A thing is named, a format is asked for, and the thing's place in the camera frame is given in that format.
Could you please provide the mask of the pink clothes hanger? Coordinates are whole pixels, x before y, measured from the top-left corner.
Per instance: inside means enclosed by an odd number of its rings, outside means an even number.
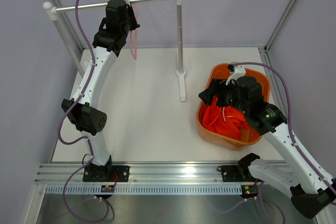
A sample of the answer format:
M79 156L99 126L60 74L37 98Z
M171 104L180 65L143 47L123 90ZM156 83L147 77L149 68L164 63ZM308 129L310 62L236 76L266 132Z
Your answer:
M132 7L134 10L136 19L138 19L138 15L139 15L138 5L132 4ZM131 55L134 60L137 59L137 49L138 49L138 30L135 29L131 31L131 37L130 37L130 51L131 51Z

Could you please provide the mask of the orange shorts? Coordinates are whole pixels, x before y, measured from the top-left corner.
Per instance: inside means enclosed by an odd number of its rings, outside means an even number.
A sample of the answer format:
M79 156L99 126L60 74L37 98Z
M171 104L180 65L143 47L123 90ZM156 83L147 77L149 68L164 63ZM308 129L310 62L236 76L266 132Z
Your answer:
M231 106L220 108L216 106L216 101L215 98L212 105L206 106L202 119L203 127L213 133L239 140L242 134L241 130L250 129L244 114Z

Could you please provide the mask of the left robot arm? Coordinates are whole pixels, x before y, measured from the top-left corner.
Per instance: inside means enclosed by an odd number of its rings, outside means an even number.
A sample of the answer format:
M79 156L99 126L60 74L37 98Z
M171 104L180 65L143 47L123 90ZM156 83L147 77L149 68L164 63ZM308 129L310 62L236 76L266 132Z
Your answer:
M107 114L98 110L99 97L106 77L126 43L128 33L139 28L130 3L110 0L92 43L91 60L72 98L61 107L66 118L85 140L89 162L84 166L84 182L116 182L122 170L112 166L103 136Z

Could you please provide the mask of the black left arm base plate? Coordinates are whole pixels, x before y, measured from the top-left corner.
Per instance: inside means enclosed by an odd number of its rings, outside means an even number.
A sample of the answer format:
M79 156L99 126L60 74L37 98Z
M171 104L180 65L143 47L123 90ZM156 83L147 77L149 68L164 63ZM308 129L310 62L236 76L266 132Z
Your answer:
M130 167L127 165L94 166L85 168L83 182L128 182Z

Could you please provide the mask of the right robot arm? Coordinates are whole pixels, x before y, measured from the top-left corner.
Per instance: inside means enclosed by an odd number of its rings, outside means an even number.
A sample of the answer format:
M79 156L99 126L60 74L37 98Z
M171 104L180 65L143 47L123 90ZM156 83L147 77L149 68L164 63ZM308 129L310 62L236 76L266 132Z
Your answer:
M230 106L241 112L247 124L277 150L294 173L287 174L250 153L238 161L238 176L272 185L290 198L300 214L312 219L335 201L335 178L308 153L282 112L264 100L262 90L256 78L243 76L237 80L212 79L198 96L205 105L216 98L218 107Z

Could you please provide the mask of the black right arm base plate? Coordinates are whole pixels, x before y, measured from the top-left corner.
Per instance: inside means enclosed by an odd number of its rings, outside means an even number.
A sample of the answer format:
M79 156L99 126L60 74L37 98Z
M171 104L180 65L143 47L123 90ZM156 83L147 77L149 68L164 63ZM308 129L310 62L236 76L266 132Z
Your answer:
M256 179L243 175L238 168L238 165L221 165L217 166L217 171L220 172L223 182L255 182Z

